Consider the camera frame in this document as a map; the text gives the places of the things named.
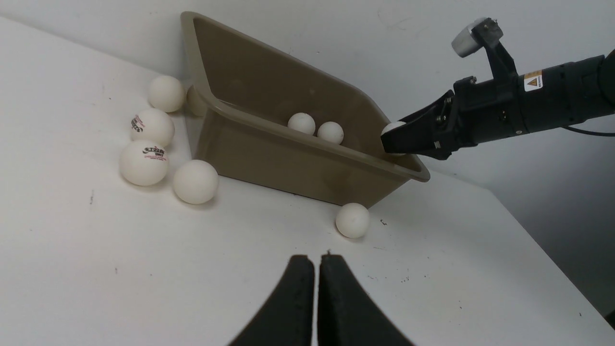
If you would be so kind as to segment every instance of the white ball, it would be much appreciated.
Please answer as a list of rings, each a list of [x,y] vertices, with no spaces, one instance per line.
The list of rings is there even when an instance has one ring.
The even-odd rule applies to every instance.
[[[205,203],[218,191],[218,172],[205,161],[188,161],[173,176],[173,190],[184,202]]]
[[[327,121],[318,128],[318,137],[328,142],[340,144],[344,140],[344,130],[333,121]]]
[[[169,160],[163,147],[150,140],[130,142],[119,157],[119,171],[139,186],[158,183],[167,175]]]
[[[359,203],[348,203],[339,210],[335,225],[343,236],[361,238],[370,227],[370,212]]]
[[[186,89],[177,78],[159,76],[149,85],[148,101],[154,108],[167,113],[177,111],[186,100]]]
[[[175,134],[175,125],[171,117],[161,110],[150,108],[139,112],[132,121],[130,138],[132,140],[147,139],[163,147],[171,143]]]
[[[406,123],[403,122],[403,121],[396,121],[394,123],[390,123],[390,124],[388,124],[387,126],[384,127],[383,131],[380,132],[380,135],[383,135],[383,134],[385,134],[385,133],[387,133],[387,132],[389,132],[389,131],[391,131],[393,129],[396,129],[396,128],[398,128],[400,126],[404,126],[404,125],[406,125]],[[390,155],[393,155],[393,156],[403,156],[405,154],[390,154]]]
[[[297,113],[288,120],[288,128],[313,135],[316,131],[316,123],[309,114]]]

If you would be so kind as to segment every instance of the plastic bin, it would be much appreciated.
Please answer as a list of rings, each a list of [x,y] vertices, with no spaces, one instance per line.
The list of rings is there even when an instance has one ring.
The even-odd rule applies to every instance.
[[[384,152],[389,123],[357,88],[194,12],[181,15],[194,85],[186,117],[192,157],[219,174],[297,195],[370,207],[410,179],[416,155]],[[286,127],[295,113],[344,129],[341,145]]]

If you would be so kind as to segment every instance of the black cable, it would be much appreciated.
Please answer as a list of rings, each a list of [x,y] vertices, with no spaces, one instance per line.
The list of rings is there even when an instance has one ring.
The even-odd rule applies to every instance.
[[[591,136],[599,136],[599,137],[615,137],[615,132],[594,132],[594,131],[586,131],[581,129],[576,129],[570,126],[562,126],[564,130],[577,132],[578,134],[591,135]]]

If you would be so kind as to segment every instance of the warning label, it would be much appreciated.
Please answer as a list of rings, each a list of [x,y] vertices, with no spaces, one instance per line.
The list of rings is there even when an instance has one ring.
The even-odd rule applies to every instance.
[[[524,75],[523,88],[526,92],[542,89],[542,70]]]

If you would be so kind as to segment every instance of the white table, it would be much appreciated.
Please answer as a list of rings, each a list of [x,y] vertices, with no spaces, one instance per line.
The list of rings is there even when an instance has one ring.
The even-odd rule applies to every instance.
[[[225,345],[291,255],[329,249],[420,346],[615,344],[489,191],[432,173],[361,241],[334,205],[232,179],[188,206],[117,171],[155,72],[1,18],[0,37],[2,345]],[[171,175],[189,159],[174,121]]]

